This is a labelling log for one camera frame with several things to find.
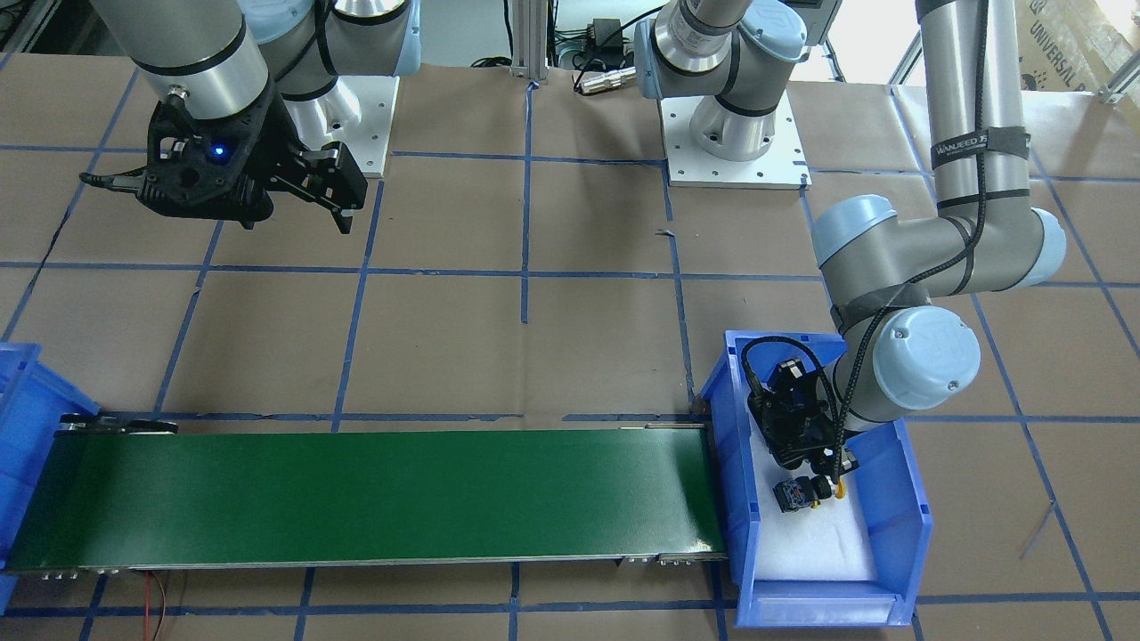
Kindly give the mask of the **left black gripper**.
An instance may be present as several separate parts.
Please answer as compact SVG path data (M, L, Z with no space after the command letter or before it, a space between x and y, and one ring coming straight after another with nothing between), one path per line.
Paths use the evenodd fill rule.
M850 451L837 449L837 429L826 415L826 398L819 397L819 370L807 370L799 358L777 362L769 375L769 386L762 386L752 366L746 365L750 393L746 405L754 414L779 466L832 466L829 479L832 496L844 500L847 486L844 476L860 469L860 460Z

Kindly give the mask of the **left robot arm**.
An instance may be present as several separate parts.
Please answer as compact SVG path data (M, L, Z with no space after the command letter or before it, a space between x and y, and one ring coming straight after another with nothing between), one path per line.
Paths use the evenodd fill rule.
M811 233L831 316L847 344L823 365L811 348L758 378L740 362L748 409L777 466L811 474L775 482L782 511L839 495L858 466L847 443L871 427L933 409L980 370L974 330L935 297L1031 287L1058 271L1066 235L1031 206L1031 133L1009 1L919 1L936 216L903 220L883 196L830 206ZM777 105L807 44L803 17L780 1L671 1L640 21L640 91L699 97L697 151L744 164L769 151Z

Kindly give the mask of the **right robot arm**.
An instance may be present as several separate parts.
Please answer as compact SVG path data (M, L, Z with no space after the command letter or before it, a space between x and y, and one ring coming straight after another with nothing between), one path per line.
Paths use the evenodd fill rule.
M272 192L347 234L386 162L398 80L420 70L417 1L97 1L158 94L146 162L81 175L160 216L272 216Z

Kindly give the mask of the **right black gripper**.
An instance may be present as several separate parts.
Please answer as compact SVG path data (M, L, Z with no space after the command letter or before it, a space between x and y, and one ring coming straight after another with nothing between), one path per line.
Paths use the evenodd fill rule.
M298 151L280 94L264 89L239 113L192 117L189 94L168 90L147 133L147 163L135 192L160 216L260 224L272 216L272 190L329 210L337 232L349 234L365 206L367 179L345 143Z

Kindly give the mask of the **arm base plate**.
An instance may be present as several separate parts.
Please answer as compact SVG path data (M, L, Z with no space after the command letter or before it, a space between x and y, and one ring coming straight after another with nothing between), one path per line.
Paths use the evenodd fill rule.
M659 102L669 182L677 187L809 187L811 170L790 99L762 117L746 117L712 96Z
M400 78L337 78L328 94L285 104L306 147L345 143L363 175L382 179L401 83Z

